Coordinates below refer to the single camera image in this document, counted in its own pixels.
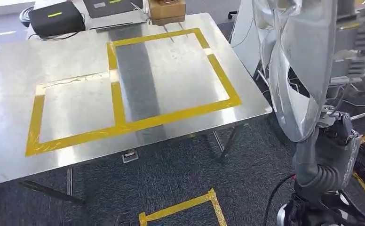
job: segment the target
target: black cable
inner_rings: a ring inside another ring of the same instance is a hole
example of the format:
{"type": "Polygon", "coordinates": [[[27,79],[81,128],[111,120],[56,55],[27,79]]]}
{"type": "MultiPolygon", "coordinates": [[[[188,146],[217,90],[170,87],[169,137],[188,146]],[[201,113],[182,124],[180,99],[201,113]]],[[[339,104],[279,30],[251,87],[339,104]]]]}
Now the black cable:
{"type": "Polygon", "coordinates": [[[246,33],[244,39],[240,43],[236,44],[235,46],[232,46],[231,48],[235,48],[235,47],[239,46],[246,40],[247,35],[249,34],[250,29],[252,28],[253,21],[254,21],[254,18],[252,19],[252,22],[250,23],[249,30],[247,30],[247,33],[246,33]]]}
{"type": "Polygon", "coordinates": [[[364,217],[365,219],[365,213],[363,211],[361,211],[355,204],[354,202],[349,198],[349,196],[347,195],[347,193],[343,190],[340,190],[341,194],[343,195],[343,197],[345,197],[345,199],[347,200],[347,202],[352,205],[359,213],[362,217],[364,217]]]}
{"type": "Polygon", "coordinates": [[[32,35],[30,35],[29,36],[29,38],[27,39],[27,40],[29,40],[31,37],[33,37],[34,35],[36,35],[36,34],[32,34],[32,35]]]}
{"type": "Polygon", "coordinates": [[[40,38],[42,38],[42,39],[48,39],[48,40],[65,40],[65,39],[68,39],[68,38],[70,38],[70,37],[73,37],[73,36],[75,36],[76,34],[78,34],[79,32],[75,32],[75,33],[73,33],[73,34],[71,34],[71,35],[69,35],[69,36],[67,36],[67,37],[64,37],[64,38],[49,38],[49,37],[43,37],[43,36],[39,36],[40,38]]]}
{"type": "Polygon", "coordinates": [[[267,207],[266,207],[266,212],[264,213],[264,220],[263,220],[263,226],[267,225],[267,217],[269,215],[269,210],[270,210],[270,206],[271,206],[271,201],[272,198],[274,198],[275,193],[277,192],[277,190],[279,189],[279,187],[281,187],[281,185],[287,181],[289,178],[292,178],[293,176],[295,176],[295,174],[291,174],[289,176],[287,176],[286,178],[282,179],[277,186],[274,188],[274,190],[272,190],[271,195],[269,197],[269,202],[267,203],[267,207]]]}
{"type": "Polygon", "coordinates": [[[70,37],[75,36],[75,35],[76,35],[76,34],[78,34],[78,33],[79,33],[79,32],[75,32],[75,33],[73,33],[73,34],[71,34],[71,35],[69,35],[69,36],[67,36],[67,37],[64,37],[64,38],[49,38],[49,37],[39,36],[38,34],[32,34],[32,35],[30,35],[30,36],[29,36],[28,40],[29,40],[32,36],[34,36],[34,35],[39,36],[39,38],[40,38],[40,40],[41,40],[41,41],[52,41],[52,40],[56,41],[56,40],[65,40],[65,39],[68,39],[68,38],[70,38],[70,37]]]}

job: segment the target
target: floor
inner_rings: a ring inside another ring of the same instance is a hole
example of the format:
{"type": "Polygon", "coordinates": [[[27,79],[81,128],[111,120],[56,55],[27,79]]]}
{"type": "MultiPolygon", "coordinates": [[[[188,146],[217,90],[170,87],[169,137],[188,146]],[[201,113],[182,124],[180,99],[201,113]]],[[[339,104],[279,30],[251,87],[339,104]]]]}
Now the floor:
{"type": "MultiPolygon", "coordinates": [[[[239,0],[187,0],[187,13],[210,12],[228,38],[233,24],[226,20],[226,15],[238,9],[238,5],[239,0]]],[[[365,96],[357,95],[350,101],[365,104],[365,96]]],[[[365,111],[343,107],[352,114],[365,111]]],[[[363,134],[364,125],[365,119],[355,121],[355,129],[363,134]]],[[[230,133],[231,129],[220,131],[224,143],[230,133]]],[[[227,225],[260,225],[271,190],[293,172],[293,154],[294,144],[284,136],[271,114],[244,127],[240,139],[223,160],[219,159],[217,143],[209,134],[140,149],[140,158],[127,164],[114,155],[74,167],[75,195],[86,201],[84,206],[30,191],[14,181],[1,184],[0,225],[135,226],[139,225],[138,215],[142,212],[149,215],[204,195],[212,188],[227,225]]],[[[29,179],[66,192],[66,169],[29,179]]],[[[288,201],[292,185],[287,182],[277,192],[269,225],[275,225],[277,210],[288,201]]],[[[346,190],[365,211],[365,191],[360,184],[352,179],[346,190]]],[[[218,219],[212,204],[205,202],[150,221],[149,225],[218,225],[218,219]]]]}

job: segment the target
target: wire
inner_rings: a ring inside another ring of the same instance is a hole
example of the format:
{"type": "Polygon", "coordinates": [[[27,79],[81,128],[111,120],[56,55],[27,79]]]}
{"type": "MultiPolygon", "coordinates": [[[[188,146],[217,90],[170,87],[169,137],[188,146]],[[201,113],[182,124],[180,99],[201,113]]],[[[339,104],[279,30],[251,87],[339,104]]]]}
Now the wire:
{"type": "Polygon", "coordinates": [[[239,46],[240,44],[242,44],[242,43],[245,41],[245,39],[247,38],[247,36],[248,36],[248,34],[249,34],[250,29],[252,28],[253,21],[254,21],[254,18],[252,19],[252,22],[250,23],[250,27],[249,27],[249,29],[247,30],[247,33],[246,33],[246,35],[245,35],[244,39],[243,39],[240,43],[238,43],[237,45],[233,46],[232,48],[235,48],[235,47],[239,46]]]}
{"type": "Polygon", "coordinates": [[[341,194],[343,195],[343,197],[345,197],[345,199],[347,200],[347,202],[352,205],[359,213],[362,217],[364,217],[365,219],[365,213],[363,211],[361,211],[355,204],[354,202],[349,198],[349,196],[347,195],[347,193],[343,190],[341,190],[341,194]]]}
{"type": "Polygon", "coordinates": [[[31,37],[33,37],[34,35],[36,35],[36,34],[32,34],[32,35],[30,35],[29,36],[29,38],[27,39],[27,40],[29,40],[31,37]]]}
{"type": "Polygon", "coordinates": [[[29,40],[32,36],[37,35],[41,41],[59,41],[59,40],[65,40],[65,39],[68,39],[68,38],[70,38],[70,37],[73,37],[73,36],[75,36],[75,35],[76,35],[76,34],[78,34],[78,33],[79,33],[79,32],[75,32],[75,33],[73,33],[73,34],[71,34],[71,35],[69,35],[69,36],[67,36],[67,37],[63,37],[63,38],[49,38],[49,37],[39,36],[38,34],[32,34],[32,35],[30,35],[30,36],[29,36],[28,40],[29,40]]]}
{"type": "Polygon", "coordinates": [[[338,108],[340,108],[340,106],[342,105],[343,103],[343,97],[346,95],[346,93],[348,92],[349,90],[349,86],[350,86],[351,82],[347,83],[344,90],[343,90],[343,93],[342,93],[342,96],[339,98],[339,101],[338,101],[338,104],[336,105],[335,109],[332,111],[331,114],[329,114],[329,117],[333,117],[333,114],[335,114],[335,112],[338,110],[338,108]]]}
{"type": "Polygon", "coordinates": [[[294,177],[295,174],[291,174],[289,176],[287,176],[286,178],[282,179],[278,184],[277,186],[274,188],[274,190],[272,190],[271,192],[271,195],[269,197],[269,201],[267,203],[267,207],[266,207],[266,212],[264,213],[264,220],[263,220],[263,226],[266,226],[267,225],[267,217],[269,215],[269,210],[270,210],[270,206],[271,206],[271,201],[272,201],[272,198],[274,198],[274,195],[275,193],[277,193],[277,190],[279,189],[279,187],[281,187],[281,185],[287,181],[289,178],[292,178],[294,177]]]}
{"type": "Polygon", "coordinates": [[[69,35],[69,36],[67,36],[67,37],[64,37],[64,38],[49,38],[49,37],[42,37],[42,36],[39,36],[40,38],[42,38],[42,39],[48,39],[48,40],[65,40],[65,39],[68,39],[68,38],[70,38],[70,37],[73,37],[73,36],[75,36],[76,34],[78,34],[79,32],[75,32],[75,33],[73,33],[73,34],[71,34],[71,35],[69,35]]]}
{"type": "Polygon", "coordinates": [[[348,103],[349,105],[353,105],[355,107],[365,107],[365,105],[356,105],[356,104],[354,104],[354,103],[352,103],[350,101],[347,101],[347,100],[343,100],[343,102],[348,103]]]}

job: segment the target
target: stainless steel table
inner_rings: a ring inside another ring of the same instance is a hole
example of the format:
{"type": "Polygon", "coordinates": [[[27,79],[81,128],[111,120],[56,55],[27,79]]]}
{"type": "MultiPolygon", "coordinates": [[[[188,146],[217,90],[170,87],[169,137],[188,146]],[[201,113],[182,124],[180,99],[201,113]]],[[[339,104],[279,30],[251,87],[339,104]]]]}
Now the stainless steel table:
{"type": "Polygon", "coordinates": [[[235,127],[229,149],[244,124],[270,112],[209,14],[6,44],[0,48],[0,183],[235,127]]]}

